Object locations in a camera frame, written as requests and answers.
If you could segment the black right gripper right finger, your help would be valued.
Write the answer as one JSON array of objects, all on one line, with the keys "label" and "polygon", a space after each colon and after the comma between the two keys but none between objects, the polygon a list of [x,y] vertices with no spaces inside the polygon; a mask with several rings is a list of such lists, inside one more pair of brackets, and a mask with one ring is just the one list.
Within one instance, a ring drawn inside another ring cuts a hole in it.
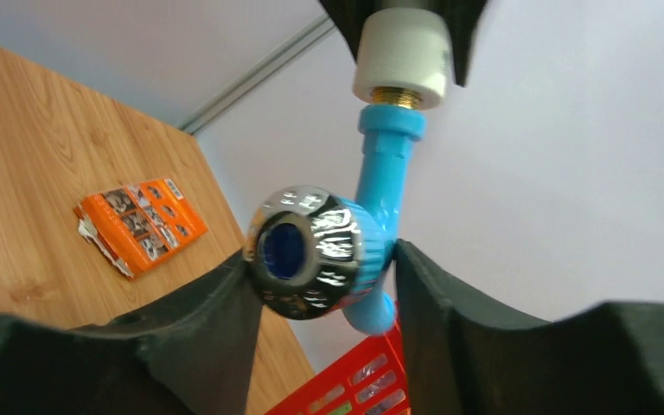
[{"label": "black right gripper right finger", "polygon": [[664,414],[664,303],[547,322],[400,240],[395,277],[415,414]]}]

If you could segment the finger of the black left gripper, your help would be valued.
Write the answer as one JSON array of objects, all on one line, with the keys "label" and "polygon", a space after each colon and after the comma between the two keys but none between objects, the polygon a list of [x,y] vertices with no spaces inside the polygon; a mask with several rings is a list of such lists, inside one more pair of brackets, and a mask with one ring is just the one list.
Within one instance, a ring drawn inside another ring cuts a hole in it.
[{"label": "finger of the black left gripper", "polygon": [[327,16],[348,45],[354,61],[358,61],[358,50],[365,21],[382,5],[380,0],[318,0]]},{"label": "finger of the black left gripper", "polygon": [[454,83],[465,86],[469,74],[476,31],[488,0],[432,0],[426,8],[444,19],[450,34]]}]

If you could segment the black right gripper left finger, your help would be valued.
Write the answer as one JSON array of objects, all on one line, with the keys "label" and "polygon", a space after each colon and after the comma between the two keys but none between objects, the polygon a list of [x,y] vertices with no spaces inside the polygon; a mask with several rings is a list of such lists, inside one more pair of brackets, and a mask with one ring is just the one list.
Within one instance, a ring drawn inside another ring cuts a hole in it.
[{"label": "black right gripper left finger", "polygon": [[242,414],[260,313],[235,253],[103,325],[0,314],[0,414]]}]

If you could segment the white plastic pipe elbow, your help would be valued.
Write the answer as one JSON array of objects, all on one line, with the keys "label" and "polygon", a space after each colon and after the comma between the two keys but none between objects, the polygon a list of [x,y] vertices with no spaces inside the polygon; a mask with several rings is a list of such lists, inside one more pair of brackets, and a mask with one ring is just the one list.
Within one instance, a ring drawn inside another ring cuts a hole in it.
[{"label": "white plastic pipe elbow", "polygon": [[452,46],[444,19],[432,11],[389,8],[364,23],[353,81],[356,97],[374,101],[374,90],[392,87],[416,93],[418,107],[439,106],[452,75]]}]

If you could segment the blue plastic water faucet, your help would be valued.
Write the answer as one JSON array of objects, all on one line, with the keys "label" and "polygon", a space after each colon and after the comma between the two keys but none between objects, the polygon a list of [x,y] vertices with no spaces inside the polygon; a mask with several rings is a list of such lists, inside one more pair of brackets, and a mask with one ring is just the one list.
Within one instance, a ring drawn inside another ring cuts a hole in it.
[{"label": "blue plastic water faucet", "polygon": [[340,310],[365,335],[382,335],[396,311],[383,284],[393,260],[409,160],[422,112],[373,104],[361,111],[362,165],[354,198],[283,188],[257,208],[242,257],[261,302],[291,320]]}]

